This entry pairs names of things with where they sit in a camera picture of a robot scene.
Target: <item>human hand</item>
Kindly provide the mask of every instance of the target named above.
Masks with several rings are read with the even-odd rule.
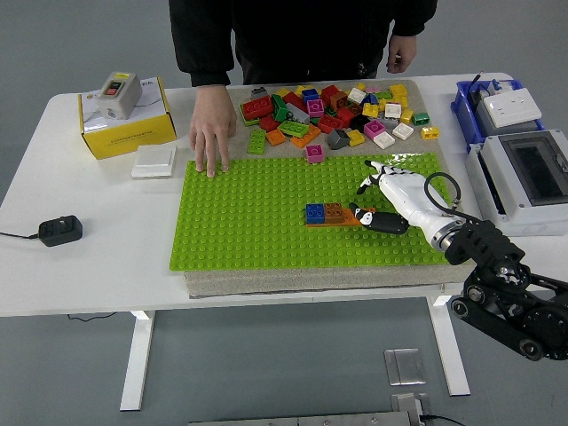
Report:
[[[221,154],[221,169],[229,170],[228,138],[237,131],[237,114],[225,86],[200,86],[189,125],[189,145],[195,151],[195,169],[203,171],[207,157],[207,176],[213,178],[217,168],[217,150]]]
[[[410,37],[391,35],[387,72],[391,74],[404,73],[417,52],[416,35]]]

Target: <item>white wall socket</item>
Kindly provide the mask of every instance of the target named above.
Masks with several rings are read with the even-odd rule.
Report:
[[[540,109],[526,88],[504,91],[483,99],[495,127],[529,122],[542,117]]]

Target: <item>robotic hand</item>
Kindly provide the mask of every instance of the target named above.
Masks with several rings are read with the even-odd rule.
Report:
[[[365,161],[377,174],[367,177],[358,194],[378,185],[398,214],[366,211],[350,204],[367,229],[401,234],[419,226],[429,244],[443,251],[450,264],[473,259],[477,264],[466,279],[462,296],[452,301],[452,311],[465,322],[530,360],[542,357],[568,359],[568,283],[532,274],[520,264],[525,253],[493,223],[460,213],[454,202],[448,208],[428,178],[410,170]],[[527,290],[535,285],[554,291],[549,300]]]

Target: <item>white table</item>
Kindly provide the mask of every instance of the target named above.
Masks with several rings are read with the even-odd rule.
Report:
[[[450,110],[456,82],[474,75],[412,77],[432,121],[450,173],[463,193],[463,208],[478,215],[464,169],[465,144]],[[484,79],[511,78],[484,74]],[[140,408],[154,311],[254,304],[317,303],[389,297],[429,298],[430,313],[452,395],[469,387],[445,305],[439,296],[458,294],[462,283],[411,288],[334,290],[275,295],[190,299],[182,274],[169,270],[185,164],[193,89],[166,90],[179,139],[174,176],[135,180],[134,154],[97,161],[79,134],[76,94],[50,100],[0,208],[0,231],[30,235],[44,220],[76,215],[80,241],[46,248],[38,241],[2,238],[0,316],[132,312],[136,326],[122,396],[122,410]],[[535,273],[563,279],[568,237],[516,238]]]

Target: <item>red lego brick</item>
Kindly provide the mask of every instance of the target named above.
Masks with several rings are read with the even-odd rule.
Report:
[[[354,117],[355,114],[347,106],[342,106],[337,110],[337,118],[343,121],[344,127],[349,127]]]
[[[327,107],[331,104],[330,98],[335,95],[339,89],[337,89],[333,84],[331,86],[322,89],[321,91],[321,99],[323,100],[324,105]]]
[[[308,114],[307,106],[302,101],[302,99],[298,95],[296,95],[293,91],[291,91],[288,95],[283,97],[282,100],[284,101],[284,103],[292,104],[294,107],[298,107],[302,111],[304,111],[306,114]]]
[[[343,128],[343,120],[325,114],[323,117],[319,119],[318,127],[324,133],[331,133],[331,130],[333,129]]]
[[[242,115],[245,117],[245,120],[250,121],[271,114],[273,110],[272,98],[264,96],[243,104]]]
[[[271,115],[267,115],[266,117],[260,119],[258,126],[262,130],[266,130],[267,132],[269,132],[278,129],[278,126],[280,126],[280,122],[274,120],[274,118],[272,118]]]

